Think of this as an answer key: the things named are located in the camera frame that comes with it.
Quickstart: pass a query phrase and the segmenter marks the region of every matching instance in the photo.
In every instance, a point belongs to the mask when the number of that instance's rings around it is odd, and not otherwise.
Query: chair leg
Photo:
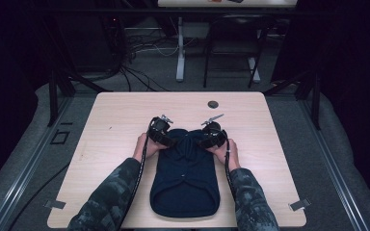
[[[205,71],[203,75],[203,87],[206,88],[206,79],[208,78],[208,65],[209,65],[209,56],[210,56],[210,51],[206,51],[206,59],[205,59]]]
[[[254,77],[254,74],[256,73],[257,65],[259,64],[259,58],[260,57],[257,57],[255,59],[254,68],[251,70],[251,79],[249,80],[249,85],[248,85],[249,88],[251,88],[251,83],[253,82],[253,77]]]

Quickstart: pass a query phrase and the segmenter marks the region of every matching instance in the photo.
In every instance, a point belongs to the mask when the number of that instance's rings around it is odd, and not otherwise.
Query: horizontal black bar
[[[279,18],[302,18],[302,19],[331,19],[335,16],[334,12],[301,12],[294,9],[269,9],[269,8],[219,8],[219,9],[190,9],[190,8],[157,8],[157,9],[30,9],[33,13],[43,15],[124,15],[124,16],[218,16],[224,13],[265,13]]]

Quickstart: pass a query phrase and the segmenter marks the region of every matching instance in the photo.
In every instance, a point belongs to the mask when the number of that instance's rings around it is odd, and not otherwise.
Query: table
[[[286,8],[296,7],[298,0],[244,0],[242,3],[235,3],[228,0],[214,2],[212,0],[158,0],[159,7],[165,8]],[[176,66],[176,81],[184,80],[185,69],[185,50],[183,43],[183,21],[178,19],[178,65]],[[255,60],[248,59],[251,69],[254,67]],[[254,73],[253,81],[260,83],[258,71]]]
[[[219,107],[207,103],[215,100]],[[201,129],[202,122],[218,118],[235,139],[243,167],[252,171],[268,199],[280,226],[303,226],[303,210],[293,212],[289,204],[299,200],[266,100],[260,92],[105,92],[100,93],[77,144],[65,180],[57,196],[66,206],[53,208],[51,228],[65,228],[96,187],[127,157],[150,120],[162,114],[173,128]],[[235,227],[234,202],[225,178],[225,168],[215,158],[221,194],[218,212],[204,218],[165,218],[149,205],[157,154],[148,158],[142,181],[122,228]]]

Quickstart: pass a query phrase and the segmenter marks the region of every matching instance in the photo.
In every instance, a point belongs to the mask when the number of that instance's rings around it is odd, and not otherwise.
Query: person's left hand
[[[146,133],[142,133],[137,140],[137,145],[134,150],[134,155],[133,158],[136,159],[137,161],[141,161],[142,156],[143,156],[143,150],[144,150],[144,144],[146,140]],[[161,143],[156,143],[152,139],[148,139],[147,146],[146,146],[146,154],[145,157],[148,158],[152,155],[154,155],[157,151],[161,149],[166,149],[168,148],[167,146],[161,144]]]

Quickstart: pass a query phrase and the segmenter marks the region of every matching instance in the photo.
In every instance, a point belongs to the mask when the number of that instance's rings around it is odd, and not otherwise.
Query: camouflage sleeve
[[[273,231],[278,229],[275,215],[264,192],[251,171],[237,168],[230,172],[235,190],[235,211],[239,231]]]
[[[92,193],[67,230],[118,230],[140,172],[140,163],[126,159]]]

